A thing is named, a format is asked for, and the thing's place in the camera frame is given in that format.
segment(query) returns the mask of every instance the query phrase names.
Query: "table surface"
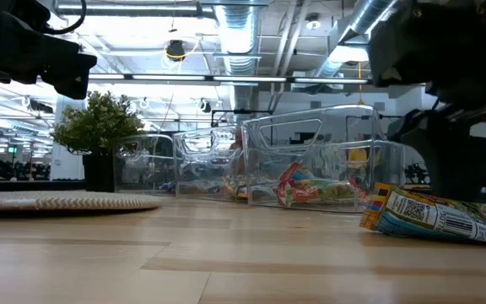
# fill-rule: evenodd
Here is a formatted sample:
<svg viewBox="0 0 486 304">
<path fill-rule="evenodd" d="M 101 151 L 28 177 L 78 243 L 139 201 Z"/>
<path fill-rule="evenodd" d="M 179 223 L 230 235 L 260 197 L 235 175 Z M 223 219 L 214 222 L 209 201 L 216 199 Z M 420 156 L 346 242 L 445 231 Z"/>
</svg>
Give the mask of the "table surface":
<svg viewBox="0 0 486 304">
<path fill-rule="evenodd" d="M 162 203 L 0 214 L 0 303 L 486 303 L 486 246 L 384 236 L 354 215 Z"/>
</svg>

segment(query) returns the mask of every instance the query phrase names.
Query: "ceiling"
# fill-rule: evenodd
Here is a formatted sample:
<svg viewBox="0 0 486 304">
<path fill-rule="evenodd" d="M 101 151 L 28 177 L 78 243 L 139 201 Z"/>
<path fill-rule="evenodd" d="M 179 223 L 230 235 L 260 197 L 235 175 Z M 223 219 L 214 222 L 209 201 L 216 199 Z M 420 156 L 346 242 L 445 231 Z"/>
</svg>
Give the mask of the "ceiling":
<svg viewBox="0 0 486 304">
<path fill-rule="evenodd" d="M 289 61 L 288 73 L 316 69 L 329 54 L 328 37 L 333 20 L 350 15 L 354 0 L 314 0 L 308 13 L 317 13 L 321 26 L 315 30 L 302 28 Z M 132 3 L 120 1 L 119 4 Z M 141 4 L 158 4 L 157 0 Z M 290 2 L 272 0 L 259 13 L 258 75 L 270 75 L 279 49 L 281 31 L 289 26 L 286 13 Z M 102 12 L 90 9 L 85 22 L 71 34 L 60 38 L 82 45 L 84 52 L 98 58 L 92 73 L 181 73 L 223 74 L 224 64 L 220 49 L 219 29 L 214 19 L 172 18 L 170 10 L 163 16 L 131 17 L 129 15 L 100 16 Z M 78 19 L 76 15 L 52 14 L 54 28 L 66 27 Z M 166 59 L 165 46 L 172 40 L 182 40 L 187 56 L 182 64 Z M 369 77 L 367 62 L 344 65 L 340 73 L 345 77 Z M 213 109 L 231 109 L 230 86 L 191 86 L 167 84 L 111 84 L 95 82 L 89 90 L 111 91 L 115 95 L 128 95 L 135 100 L 137 111 L 152 130 L 185 130 L 206 128 L 209 114 L 198 106 L 206 100 Z M 0 84 L 0 119 L 14 125 L 26 126 L 20 132 L 37 129 L 31 138 L 46 141 L 45 136 L 54 123 L 53 114 L 28 110 L 28 100 L 36 100 L 56 108 L 57 93 L 47 84 L 23 85 L 16 82 Z M 184 122 L 174 122 L 180 118 Z"/>
</svg>

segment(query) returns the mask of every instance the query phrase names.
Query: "black plant pot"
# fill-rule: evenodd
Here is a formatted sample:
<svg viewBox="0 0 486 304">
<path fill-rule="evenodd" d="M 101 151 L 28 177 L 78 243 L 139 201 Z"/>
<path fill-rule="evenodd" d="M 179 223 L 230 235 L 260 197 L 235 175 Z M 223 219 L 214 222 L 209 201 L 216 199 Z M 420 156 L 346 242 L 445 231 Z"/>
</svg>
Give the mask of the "black plant pot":
<svg viewBox="0 0 486 304">
<path fill-rule="evenodd" d="M 114 155 L 84 155 L 82 163 L 86 191 L 114 192 Z"/>
</svg>

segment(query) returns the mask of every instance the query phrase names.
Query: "colorful packaging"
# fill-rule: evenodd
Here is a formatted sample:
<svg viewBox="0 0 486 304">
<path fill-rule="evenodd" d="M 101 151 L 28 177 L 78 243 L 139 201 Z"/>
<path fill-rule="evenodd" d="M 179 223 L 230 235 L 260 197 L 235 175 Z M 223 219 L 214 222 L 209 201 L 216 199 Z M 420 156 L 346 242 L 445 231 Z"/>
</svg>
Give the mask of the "colorful packaging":
<svg viewBox="0 0 486 304">
<path fill-rule="evenodd" d="M 290 207 L 296 203 L 331 203 L 361 198 L 360 191 L 350 182 L 316 178 L 300 163 L 292 163 L 277 187 L 278 203 Z"/>
<path fill-rule="evenodd" d="M 411 193 L 377 183 L 359 226 L 396 236 L 486 242 L 486 204 Z"/>
</svg>

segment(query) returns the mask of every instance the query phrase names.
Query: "potted plant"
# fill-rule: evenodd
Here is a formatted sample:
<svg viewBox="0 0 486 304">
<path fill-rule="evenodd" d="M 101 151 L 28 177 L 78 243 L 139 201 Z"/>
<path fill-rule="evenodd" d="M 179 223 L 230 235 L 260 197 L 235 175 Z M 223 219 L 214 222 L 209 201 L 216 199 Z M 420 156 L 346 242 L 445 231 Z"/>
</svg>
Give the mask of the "potted plant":
<svg viewBox="0 0 486 304">
<path fill-rule="evenodd" d="M 137 113 L 130 111 L 131 101 L 111 92 L 88 93 L 85 110 L 67 107 L 54 127 L 54 141 L 72 154 L 83 154 L 87 191 L 114 192 L 113 150 L 119 138 L 140 134 L 143 127 Z"/>
</svg>

